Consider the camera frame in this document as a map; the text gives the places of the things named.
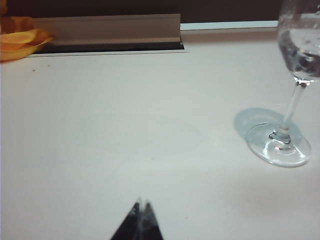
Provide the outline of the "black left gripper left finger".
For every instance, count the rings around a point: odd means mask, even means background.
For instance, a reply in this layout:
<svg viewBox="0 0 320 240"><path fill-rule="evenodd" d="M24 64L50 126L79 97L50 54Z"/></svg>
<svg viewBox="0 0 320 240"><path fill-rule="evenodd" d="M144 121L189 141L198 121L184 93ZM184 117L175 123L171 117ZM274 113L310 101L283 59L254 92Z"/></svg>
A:
<svg viewBox="0 0 320 240"><path fill-rule="evenodd" d="M135 202L111 240L137 240L139 238L138 225L141 217L140 203Z"/></svg>

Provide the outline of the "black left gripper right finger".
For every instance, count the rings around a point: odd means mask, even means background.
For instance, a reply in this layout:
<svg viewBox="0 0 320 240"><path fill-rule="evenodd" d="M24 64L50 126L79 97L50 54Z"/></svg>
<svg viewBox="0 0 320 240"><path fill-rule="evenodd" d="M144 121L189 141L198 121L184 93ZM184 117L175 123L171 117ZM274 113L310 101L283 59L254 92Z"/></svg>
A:
<svg viewBox="0 0 320 240"><path fill-rule="evenodd" d="M147 202L141 216L141 239L163 240L163 236L150 202Z"/></svg>

